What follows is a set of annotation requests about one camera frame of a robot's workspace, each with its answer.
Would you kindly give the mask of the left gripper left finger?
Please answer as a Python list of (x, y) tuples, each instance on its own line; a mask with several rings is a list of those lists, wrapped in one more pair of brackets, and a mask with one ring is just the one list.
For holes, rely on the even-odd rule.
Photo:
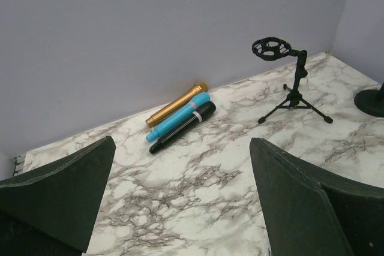
[(82, 255), (89, 246), (116, 145), (104, 137), (1, 181), (1, 255)]

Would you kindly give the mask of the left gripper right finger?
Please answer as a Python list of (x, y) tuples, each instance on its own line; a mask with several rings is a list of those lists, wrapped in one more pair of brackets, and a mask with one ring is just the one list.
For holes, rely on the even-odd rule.
[(273, 255), (382, 255), (383, 189), (297, 158), (263, 138), (250, 156)]

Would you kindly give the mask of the black microphone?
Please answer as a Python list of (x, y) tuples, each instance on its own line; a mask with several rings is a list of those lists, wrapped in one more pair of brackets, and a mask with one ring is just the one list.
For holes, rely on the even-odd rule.
[(160, 137), (150, 148), (149, 153), (156, 154), (159, 151), (166, 149), (179, 140), (187, 132), (192, 130), (198, 124), (209, 119), (216, 111), (216, 106), (212, 101), (208, 101), (199, 106), (190, 116), (177, 124), (164, 136)]

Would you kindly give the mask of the blue microphone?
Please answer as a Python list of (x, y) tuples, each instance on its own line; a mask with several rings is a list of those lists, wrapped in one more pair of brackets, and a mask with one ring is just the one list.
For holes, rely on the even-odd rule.
[(176, 127), (177, 124), (189, 117), (199, 106), (210, 100), (210, 96), (207, 92), (201, 92), (192, 97), (186, 105), (182, 106), (178, 111), (174, 112), (174, 114), (158, 124), (154, 130), (146, 136), (146, 140), (152, 142), (155, 139), (162, 137)]

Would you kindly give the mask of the gold microphone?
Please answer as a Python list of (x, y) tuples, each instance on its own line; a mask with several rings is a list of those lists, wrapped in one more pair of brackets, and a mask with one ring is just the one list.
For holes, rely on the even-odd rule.
[(158, 125), (160, 122), (164, 121), (174, 112), (176, 112), (186, 103), (188, 103), (189, 100), (192, 99), (192, 97), (196, 96), (201, 92), (207, 92), (208, 89), (209, 89), (208, 85), (205, 82), (198, 82), (194, 84), (192, 88), (190, 88), (186, 93), (184, 93), (177, 99), (173, 100), (171, 103), (164, 106), (162, 109), (160, 109), (159, 111), (152, 114), (149, 118), (147, 118), (147, 120), (145, 121), (146, 125), (148, 127), (154, 127)]

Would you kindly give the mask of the black tripod microphone stand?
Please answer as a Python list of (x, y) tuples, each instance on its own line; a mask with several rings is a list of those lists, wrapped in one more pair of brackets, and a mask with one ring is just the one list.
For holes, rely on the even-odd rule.
[(293, 88), (288, 87), (288, 85), (286, 84), (283, 85), (283, 89), (285, 91), (288, 91), (286, 99), (283, 102), (279, 103), (273, 110), (271, 110), (265, 116), (262, 116), (258, 120), (258, 124), (264, 123), (268, 117), (270, 117), (279, 109), (309, 109), (321, 116), (326, 123), (333, 123), (333, 119), (331, 117), (323, 114), (320, 110), (315, 108), (315, 106), (306, 101), (303, 98), (302, 94), (299, 92), (300, 81), (308, 75), (308, 71), (305, 69), (305, 64), (307, 62), (306, 50), (293, 49), (287, 41), (284, 41), (277, 37), (266, 37), (260, 40), (256, 40), (252, 44), (251, 49), (254, 55), (263, 59), (264, 61), (269, 62), (276, 61), (287, 56), (297, 58)]

